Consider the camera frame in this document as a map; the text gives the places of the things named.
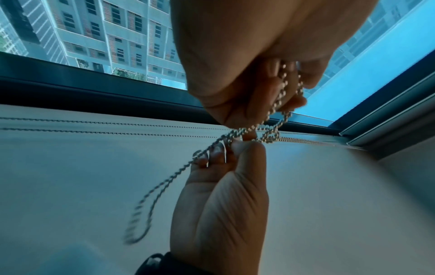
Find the black sleeve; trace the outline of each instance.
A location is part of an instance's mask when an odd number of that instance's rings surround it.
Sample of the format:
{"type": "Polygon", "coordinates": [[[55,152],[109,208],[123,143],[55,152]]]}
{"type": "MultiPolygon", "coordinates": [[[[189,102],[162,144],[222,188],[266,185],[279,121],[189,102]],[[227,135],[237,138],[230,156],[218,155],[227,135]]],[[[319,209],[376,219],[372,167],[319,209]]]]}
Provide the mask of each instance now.
{"type": "Polygon", "coordinates": [[[139,267],[135,275],[212,275],[175,259],[171,252],[154,254],[139,267]]]}

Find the hand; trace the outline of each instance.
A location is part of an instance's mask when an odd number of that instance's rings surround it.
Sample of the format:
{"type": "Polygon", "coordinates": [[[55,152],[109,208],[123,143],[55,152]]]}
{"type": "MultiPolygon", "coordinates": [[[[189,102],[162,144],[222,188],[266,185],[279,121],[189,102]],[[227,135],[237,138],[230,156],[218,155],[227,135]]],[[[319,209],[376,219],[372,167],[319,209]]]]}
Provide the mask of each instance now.
{"type": "MultiPolygon", "coordinates": [[[[177,51],[188,91],[221,124],[249,127],[266,118],[276,98],[276,59],[313,88],[334,51],[370,15],[377,0],[171,1],[177,51]]],[[[306,104],[289,75],[281,111],[306,104]]]]}
{"type": "Polygon", "coordinates": [[[192,165],[172,218],[171,253],[216,275],[257,274],[269,207],[266,151],[254,141],[225,148],[226,156],[219,144],[192,165]]]}

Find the metal bead chain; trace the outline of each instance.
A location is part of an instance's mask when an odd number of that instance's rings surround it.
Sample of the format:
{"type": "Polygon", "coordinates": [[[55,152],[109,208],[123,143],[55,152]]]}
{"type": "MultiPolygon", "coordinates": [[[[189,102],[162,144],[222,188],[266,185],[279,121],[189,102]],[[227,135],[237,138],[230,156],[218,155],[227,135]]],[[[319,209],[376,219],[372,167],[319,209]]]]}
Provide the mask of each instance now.
{"type": "MultiPolygon", "coordinates": [[[[273,126],[264,125],[264,123],[269,120],[271,115],[276,113],[276,109],[278,107],[280,107],[282,104],[281,99],[283,97],[285,97],[285,95],[286,95],[285,89],[288,85],[288,81],[286,80],[287,73],[284,72],[284,69],[285,69],[285,64],[281,64],[280,78],[283,81],[282,89],[281,89],[276,101],[274,102],[273,106],[271,107],[271,110],[268,112],[267,118],[263,122],[261,122],[260,124],[253,125],[249,128],[240,128],[237,130],[232,130],[228,134],[222,135],[220,138],[218,138],[216,141],[214,141],[210,146],[208,146],[201,153],[195,155],[191,161],[189,161],[187,164],[185,164],[182,168],[180,168],[172,176],[170,176],[165,181],[159,183],[154,188],[152,188],[145,196],[143,196],[143,198],[138,202],[137,206],[134,209],[133,215],[131,216],[130,222],[129,222],[127,230],[126,230],[126,234],[124,236],[125,244],[131,245],[131,244],[138,243],[146,236],[146,234],[148,234],[148,232],[150,231],[150,228],[151,228],[151,222],[152,222],[152,218],[153,218],[153,212],[154,212],[155,205],[156,205],[157,201],[160,199],[160,197],[162,196],[162,194],[166,191],[166,189],[174,181],[174,179],[176,179],[184,170],[186,170],[196,160],[198,160],[203,154],[206,154],[207,151],[212,149],[218,143],[220,143],[221,141],[224,141],[224,140],[227,140],[230,143],[233,139],[239,138],[242,135],[249,133],[249,132],[252,132],[254,130],[264,130],[265,131],[265,133],[261,137],[255,139],[258,142],[273,143],[273,142],[279,140],[280,132],[278,131],[278,129],[288,121],[288,119],[291,117],[291,112],[282,112],[283,118],[277,124],[275,124],[273,126]],[[160,188],[162,188],[162,189],[157,194],[156,198],[154,199],[154,201],[150,207],[150,211],[148,212],[148,219],[146,220],[145,231],[139,237],[134,237],[134,231],[137,228],[137,224],[140,220],[140,216],[142,214],[142,208],[144,206],[145,201],[147,200],[148,197],[150,197],[154,192],[156,192],[160,188]]],[[[303,82],[300,81],[300,75],[299,75],[299,83],[298,83],[298,88],[296,90],[296,94],[301,96],[301,95],[303,95],[303,93],[304,93],[303,82]]]]}

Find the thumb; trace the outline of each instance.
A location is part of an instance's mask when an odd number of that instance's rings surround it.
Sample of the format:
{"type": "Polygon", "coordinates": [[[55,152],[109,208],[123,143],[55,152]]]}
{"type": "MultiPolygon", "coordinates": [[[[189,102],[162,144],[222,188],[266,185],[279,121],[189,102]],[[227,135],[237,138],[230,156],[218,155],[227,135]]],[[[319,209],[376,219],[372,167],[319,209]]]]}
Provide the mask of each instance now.
{"type": "Polygon", "coordinates": [[[256,141],[234,140],[231,144],[238,158],[235,173],[243,184],[253,184],[257,189],[266,189],[266,149],[256,141]]]}

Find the blue sky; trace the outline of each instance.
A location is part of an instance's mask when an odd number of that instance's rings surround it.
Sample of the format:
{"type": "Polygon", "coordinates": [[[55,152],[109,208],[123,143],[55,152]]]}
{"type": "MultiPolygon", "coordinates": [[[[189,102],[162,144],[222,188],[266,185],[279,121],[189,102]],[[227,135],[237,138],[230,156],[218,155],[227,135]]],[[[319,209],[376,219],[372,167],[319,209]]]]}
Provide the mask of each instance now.
{"type": "Polygon", "coordinates": [[[353,109],[435,49],[435,0],[426,0],[356,57],[296,113],[330,121],[353,109]]]}

